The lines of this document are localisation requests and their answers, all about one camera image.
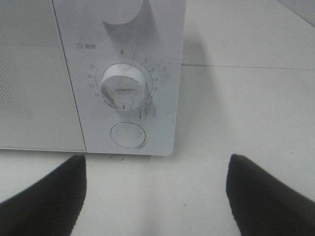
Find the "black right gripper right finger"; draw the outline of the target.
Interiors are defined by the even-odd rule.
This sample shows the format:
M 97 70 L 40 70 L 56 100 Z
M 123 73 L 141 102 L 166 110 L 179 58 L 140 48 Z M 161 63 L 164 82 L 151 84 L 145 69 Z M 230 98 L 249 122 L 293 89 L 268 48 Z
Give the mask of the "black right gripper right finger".
M 226 194 L 243 236 L 313 236 L 315 203 L 243 155 L 228 164 Z

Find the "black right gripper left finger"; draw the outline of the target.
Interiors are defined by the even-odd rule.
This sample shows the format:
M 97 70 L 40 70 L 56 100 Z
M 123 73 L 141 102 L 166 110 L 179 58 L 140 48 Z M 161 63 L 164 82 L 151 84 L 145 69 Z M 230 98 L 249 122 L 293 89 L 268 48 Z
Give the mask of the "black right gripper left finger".
M 86 158 L 74 155 L 0 204 L 2 236 L 69 236 L 87 192 Z

